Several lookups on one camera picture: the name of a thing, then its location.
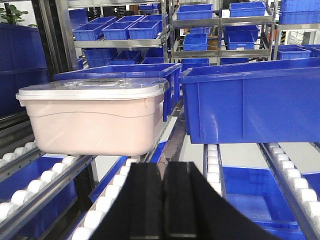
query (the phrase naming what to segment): stacked blue crates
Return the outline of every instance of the stacked blue crates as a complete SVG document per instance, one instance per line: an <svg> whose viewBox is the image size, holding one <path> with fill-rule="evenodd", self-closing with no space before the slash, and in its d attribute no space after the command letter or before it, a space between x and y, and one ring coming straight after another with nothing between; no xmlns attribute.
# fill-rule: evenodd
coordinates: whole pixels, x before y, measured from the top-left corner
<svg viewBox="0 0 320 240"><path fill-rule="evenodd" d="M282 0L279 24L320 23L319 0Z"/></svg>

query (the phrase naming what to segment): plastic lid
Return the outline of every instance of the plastic lid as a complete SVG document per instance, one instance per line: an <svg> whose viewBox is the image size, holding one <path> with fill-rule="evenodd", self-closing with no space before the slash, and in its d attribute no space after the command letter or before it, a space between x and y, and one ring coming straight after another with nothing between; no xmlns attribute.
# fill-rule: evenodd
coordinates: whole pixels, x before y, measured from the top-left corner
<svg viewBox="0 0 320 240"><path fill-rule="evenodd" d="M19 89L18 100L129 100L158 96L169 88L165 78L73 79Z"/></svg>

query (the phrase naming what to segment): pink plastic container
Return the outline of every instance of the pink plastic container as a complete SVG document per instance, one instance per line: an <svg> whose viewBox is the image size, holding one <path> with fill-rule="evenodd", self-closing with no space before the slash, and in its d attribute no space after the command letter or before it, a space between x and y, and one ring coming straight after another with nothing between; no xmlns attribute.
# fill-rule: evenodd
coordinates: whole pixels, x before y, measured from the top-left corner
<svg viewBox="0 0 320 240"><path fill-rule="evenodd" d="M163 126L165 78L62 80L24 87L37 146L46 153L138 156Z"/></svg>

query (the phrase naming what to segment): storage rack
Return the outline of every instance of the storage rack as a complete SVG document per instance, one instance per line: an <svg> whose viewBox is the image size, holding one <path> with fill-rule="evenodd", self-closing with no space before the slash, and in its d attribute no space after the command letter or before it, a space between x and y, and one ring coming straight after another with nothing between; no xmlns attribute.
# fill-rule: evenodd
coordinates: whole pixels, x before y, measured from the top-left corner
<svg viewBox="0 0 320 240"><path fill-rule="evenodd" d="M228 10L222 10L222 1L219 2L219 11L216 11L218 16L213 16L209 19L191 19L191 20L177 20L177 9L174 8L173 1L169 1L169 17L170 17L170 39L171 45L174 46L171 50L171 60L182 58L208 58L216 57L217 63L220 63L220 58L261 58L265 57L271 59L272 41L275 18L276 6L278 0L274 1L273 9L269 6L269 0L265 0L266 12L264 16L246 16L246 17L229 17ZM244 26L244 25L261 25L260 45L263 49L250 49L250 50L225 50L221 46L223 27L225 26ZM175 36L175 29L192 28L192 27L218 27L218 46L217 50L205 51L178 51L181 46L180 36Z"/></svg>

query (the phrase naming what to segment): blue plastic crate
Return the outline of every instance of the blue plastic crate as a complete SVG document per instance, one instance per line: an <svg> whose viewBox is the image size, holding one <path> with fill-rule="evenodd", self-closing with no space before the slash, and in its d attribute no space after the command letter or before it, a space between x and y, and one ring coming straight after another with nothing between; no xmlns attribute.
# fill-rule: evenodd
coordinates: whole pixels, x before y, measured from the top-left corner
<svg viewBox="0 0 320 240"><path fill-rule="evenodd" d="M191 142L319 142L318 75L318 57L184 71L180 83Z"/></svg>
<svg viewBox="0 0 320 240"><path fill-rule="evenodd" d="M114 60L114 61L110 61L106 66L110 66L110 65L132 65L132 64L136 64L136 61L134 61L134 60Z"/></svg>
<svg viewBox="0 0 320 240"><path fill-rule="evenodd" d="M229 11L231 18L264 16L266 4L263 1L231 3Z"/></svg>
<svg viewBox="0 0 320 240"><path fill-rule="evenodd" d="M242 64L242 63L248 63L249 59L247 57L230 57L230 58L221 58L220 64Z"/></svg>
<svg viewBox="0 0 320 240"><path fill-rule="evenodd" d="M279 24L315 24L320 23L320 11L281 11Z"/></svg>
<svg viewBox="0 0 320 240"><path fill-rule="evenodd" d="M117 23L119 22L137 22L140 21L144 16L141 15L133 15L133 16L124 16L120 18Z"/></svg>
<svg viewBox="0 0 320 240"><path fill-rule="evenodd" d="M0 199L9 201L15 191L26 188L32 180L37 179L44 171L61 161L62 159L57 157L43 156L38 158L0 183ZM76 197L75 185L71 182L37 213L19 231L19 234L25 237L39 238Z"/></svg>
<svg viewBox="0 0 320 240"><path fill-rule="evenodd" d="M77 41L95 41L103 36L101 30L106 26L105 23L87 23L73 31Z"/></svg>
<svg viewBox="0 0 320 240"><path fill-rule="evenodd" d="M85 8L69 10L72 29L77 29L88 23L88 16Z"/></svg>
<svg viewBox="0 0 320 240"><path fill-rule="evenodd" d="M83 50L86 59L113 59L117 56L116 47L107 47L107 48L86 48Z"/></svg>
<svg viewBox="0 0 320 240"><path fill-rule="evenodd" d="M127 40L130 38L128 28L134 22L114 22L102 29L105 40Z"/></svg>
<svg viewBox="0 0 320 240"><path fill-rule="evenodd" d="M225 26L223 36L227 40L229 38L229 33L235 33L238 35L242 34L252 34L254 41L258 40L259 27L257 25L244 25L244 26Z"/></svg>
<svg viewBox="0 0 320 240"><path fill-rule="evenodd" d="M118 56L114 58L114 60L133 60L135 63L138 63L141 58L141 51L122 51Z"/></svg>
<svg viewBox="0 0 320 240"><path fill-rule="evenodd" d="M128 30L131 39L155 39L160 32L160 21L138 21Z"/></svg>
<svg viewBox="0 0 320 240"><path fill-rule="evenodd" d="M223 174L227 200L238 211L284 240L305 240L269 169L224 166Z"/></svg>
<svg viewBox="0 0 320 240"><path fill-rule="evenodd" d="M228 50L235 50L237 48L254 49L255 39L252 33L238 34L237 32L229 32L227 39Z"/></svg>
<svg viewBox="0 0 320 240"><path fill-rule="evenodd" d="M165 58L163 56L160 57L145 57L141 64L163 64L165 62Z"/></svg>
<svg viewBox="0 0 320 240"><path fill-rule="evenodd" d="M184 51L204 51L208 48L208 34L187 34L183 41Z"/></svg>
<svg viewBox="0 0 320 240"><path fill-rule="evenodd" d="M320 11L319 0L282 0L281 12Z"/></svg>
<svg viewBox="0 0 320 240"><path fill-rule="evenodd" d="M112 59L111 58L101 58L101 59L87 59L89 68L102 67L107 65Z"/></svg>
<svg viewBox="0 0 320 240"><path fill-rule="evenodd" d="M162 47L149 48L146 54L144 55L145 58L158 58L163 56L164 49Z"/></svg>
<svg viewBox="0 0 320 240"><path fill-rule="evenodd" d="M211 19L214 7L212 4L183 5L176 12L178 20Z"/></svg>
<svg viewBox="0 0 320 240"><path fill-rule="evenodd" d="M171 114L180 98L178 77L181 72L180 63L138 64L126 66L105 66L56 74L55 80L66 79L101 79L101 78L166 78L169 90L164 95L163 120Z"/></svg>

